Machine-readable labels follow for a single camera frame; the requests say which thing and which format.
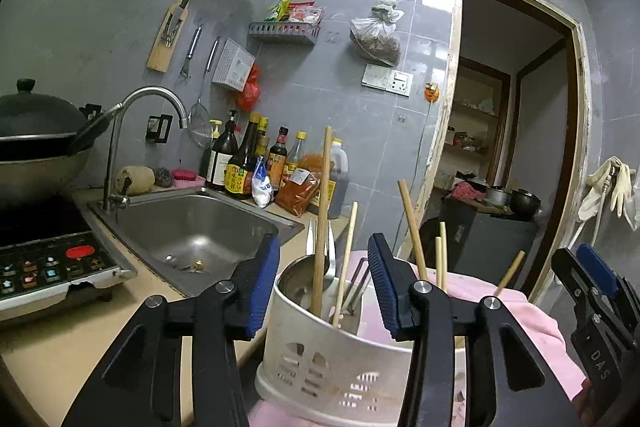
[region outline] red button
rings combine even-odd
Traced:
[[[84,257],[86,255],[91,255],[94,252],[95,252],[94,247],[92,247],[91,245],[84,245],[82,247],[69,248],[66,251],[66,256],[69,259],[80,259],[81,257]]]

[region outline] black cabinet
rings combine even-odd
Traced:
[[[425,221],[420,227],[420,240],[429,268],[436,266],[434,238],[440,235],[440,221],[447,225],[449,272],[470,275],[495,285],[500,282],[520,250],[529,254],[538,230],[534,222],[485,214],[465,201],[445,198],[440,216]],[[518,272],[508,287],[513,286],[517,275]]]

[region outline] metal screw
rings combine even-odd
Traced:
[[[145,299],[145,306],[147,308],[158,308],[160,304],[162,304],[161,295],[151,295]]]
[[[234,284],[229,280],[219,281],[216,283],[216,292],[218,293],[229,293],[234,288]]]
[[[418,281],[414,283],[414,290],[418,293],[429,293],[433,290],[433,286],[431,286],[427,281]]]
[[[490,310],[497,310],[500,307],[500,301],[495,297],[487,297],[484,299],[484,305]]]

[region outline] pot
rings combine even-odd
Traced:
[[[35,84],[32,78],[21,78],[18,92],[0,96],[0,161],[62,155],[86,124],[84,114],[70,102],[32,93]]]
[[[509,208],[518,217],[531,219],[540,209],[540,199],[522,188],[511,191]]]
[[[40,203],[61,192],[84,168],[89,153],[0,162],[0,210]]]
[[[489,187],[484,194],[484,199],[498,206],[509,206],[511,195],[500,187]]]

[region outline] countertop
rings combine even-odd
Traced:
[[[101,190],[85,190],[75,197],[84,203],[98,200],[101,193]],[[184,298],[130,253],[85,204],[81,207],[86,210],[85,217],[91,226],[99,227],[110,238],[138,270],[138,276],[115,287],[110,302],[95,301],[0,333],[0,356],[28,402],[49,427],[62,424],[95,364],[146,297],[160,294],[168,301]],[[309,213],[296,218],[276,204],[271,204],[267,210],[297,220],[305,228],[309,221],[316,219]],[[342,233],[347,222],[346,217],[332,219],[335,237]],[[278,273],[304,255],[305,245],[306,233],[303,231],[282,247]],[[235,343],[238,363],[251,355],[265,335],[266,327],[263,327],[254,340]],[[180,387],[182,424],[188,425],[193,420],[190,337],[184,338],[182,343]]]

